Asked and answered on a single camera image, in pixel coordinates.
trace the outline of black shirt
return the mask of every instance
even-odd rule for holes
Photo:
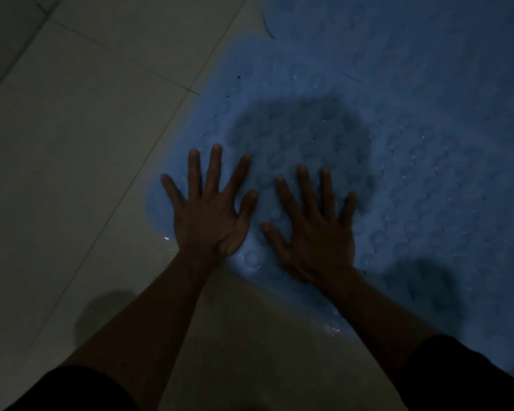
[[[514,378],[446,335],[419,345],[394,386],[409,411],[514,410]],[[61,366],[44,375],[8,411],[88,409],[136,411],[137,406],[107,375],[83,366]]]

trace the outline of person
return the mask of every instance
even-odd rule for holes
[[[213,145],[202,185],[199,153],[189,152],[187,198],[168,175],[162,175],[174,210],[177,255],[139,297],[9,410],[157,409],[200,292],[213,269],[246,239],[259,197],[259,191],[249,191],[235,212],[234,198],[251,156],[241,158],[220,192],[221,155],[221,146]],[[407,408],[514,409],[513,377],[389,300],[354,268],[351,221],[356,195],[348,195],[337,216],[329,171],[320,171],[322,208],[304,165],[298,166],[297,175],[304,208],[285,179],[276,181],[292,224],[291,242],[270,223],[261,225],[262,232],[278,262],[335,305]]]

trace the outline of non-slip mat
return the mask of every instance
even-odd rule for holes
[[[514,149],[514,0],[267,0],[272,35]]]
[[[223,187],[245,152],[254,155],[240,196],[259,188],[246,242],[227,260],[234,273],[349,329],[315,288],[276,264],[259,230],[289,222],[274,192],[283,174],[298,193],[295,166],[333,174],[341,204],[360,196],[356,267],[386,295],[486,354],[514,362],[514,156],[479,133],[424,108],[407,107],[269,39],[246,39],[224,57],[162,172],[186,193],[187,153],[202,167],[224,145]],[[148,212],[173,238],[172,209],[159,173]]]

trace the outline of skin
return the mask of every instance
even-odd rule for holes
[[[179,251],[151,285],[105,325],[63,365],[81,365],[110,376],[141,410],[155,410],[168,383],[196,302],[212,270],[246,239],[259,192],[249,191],[234,210],[234,197],[249,171],[244,156],[219,192],[222,148],[212,148],[202,185],[197,150],[188,157],[188,199],[171,177],[162,184],[174,208]],[[353,267],[351,231],[356,195],[351,193],[336,216],[330,173],[320,172],[323,211],[306,167],[298,167],[305,207],[298,206],[283,178],[276,189],[293,226],[292,243],[269,223],[261,225],[278,262],[296,279],[313,283],[358,332],[385,373],[394,379],[408,355],[436,334],[417,317],[368,285]]]

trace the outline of forearm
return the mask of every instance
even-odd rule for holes
[[[153,410],[169,380],[215,258],[180,251],[154,282],[63,364],[101,371],[141,410]]]
[[[415,348],[437,331],[373,288],[356,269],[343,276],[326,296],[393,380]]]

